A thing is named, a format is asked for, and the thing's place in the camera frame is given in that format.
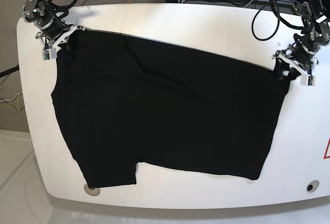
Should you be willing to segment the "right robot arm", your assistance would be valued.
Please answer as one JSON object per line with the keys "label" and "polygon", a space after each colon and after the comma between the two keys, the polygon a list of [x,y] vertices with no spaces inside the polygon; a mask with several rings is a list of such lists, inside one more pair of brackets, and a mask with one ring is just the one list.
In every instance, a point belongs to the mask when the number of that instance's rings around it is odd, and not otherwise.
{"label": "right robot arm", "polygon": [[45,60],[56,58],[56,47],[67,43],[69,36],[80,29],[79,26],[64,21],[77,1],[73,0],[66,6],[58,6],[53,0],[27,0],[23,5],[21,18],[39,29],[36,39],[43,46],[42,56]]}

